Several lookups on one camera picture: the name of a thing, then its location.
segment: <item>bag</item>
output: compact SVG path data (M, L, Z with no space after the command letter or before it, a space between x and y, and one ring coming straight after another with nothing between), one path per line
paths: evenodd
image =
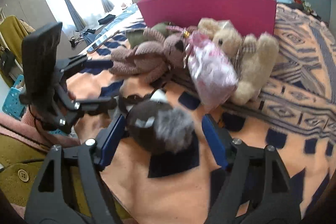
M208 36L195 31L187 43L185 63L201 102L210 111L236 90L238 77L228 57Z
M5 48L0 58L0 70L5 76L8 76L14 64L15 55L9 49Z

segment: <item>pink sweater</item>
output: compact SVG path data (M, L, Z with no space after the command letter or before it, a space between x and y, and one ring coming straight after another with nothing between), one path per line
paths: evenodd
M42 135L36 130L34 117L29 110L27 110L22 117L22 121L18 121L11 116L0 113L0 134L17 139L37 150L47 152L50 146L54 144L60 144L63 147L80 145L79 140L76 138L51 135L42 130L38 121L36 121L36 124Z

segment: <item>pink storage box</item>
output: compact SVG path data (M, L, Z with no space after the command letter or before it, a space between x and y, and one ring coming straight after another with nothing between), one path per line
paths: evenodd
M241 35L273 35L276 0L140 0L138 7L147 26L172 21L197 26L203 17L231 20Z

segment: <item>phone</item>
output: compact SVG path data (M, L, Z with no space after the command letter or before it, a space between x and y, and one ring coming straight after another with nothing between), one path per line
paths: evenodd
M109 32L106 32L105 34L103 34L101 37L99 37L97 40L95 40L93 42L93 44L91 44L91 46L86 50L88 53L93 53L95 52L97 49L99 49L108 39L110 39L111 37L115 36L116 34L118 34L120 31L116 31L114 34L109 35Z

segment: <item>stuffed toy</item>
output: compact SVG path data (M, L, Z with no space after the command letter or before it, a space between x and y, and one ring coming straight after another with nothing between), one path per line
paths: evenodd
M194 131L191 115L172 107L161 90L151 97L131 95L131 100L129 97L119 96L119 108L126 116L129 135L145 150L155 155L167 151L176 154L191 145Z
M147 28L143 35L154 40L143 42L133 49L118 47L111 51L114 62L111 73L129 76L145 74L143 81L152 83L172 68L183 68L181 34L175 33L165 39L160 32Z
M226 28L233 28L231 21L217 21L212 18L202 18L198 24L198 30L202 34L207 35L211 40L218 31Z
M159 24L156 24L154 27L151 29L156 30L160 32L165 38L170 36L172 33L167 30L167 26L174 26L175 24L172 22L162 22ZM146 35L143 35L143 31L145 28L140 28L140 29L131 29L126 31L126 38L128 39L128 42L131 46L131 48L134 48L135 46L140 45L143 42L149 41L149 37Z
M276 38L264 33L258 40L252 34L242 40L236 30L225 29L217 32L213 41L229 56L239 77L238 87L230 100L244 105L256 98L275 65L279 52Z

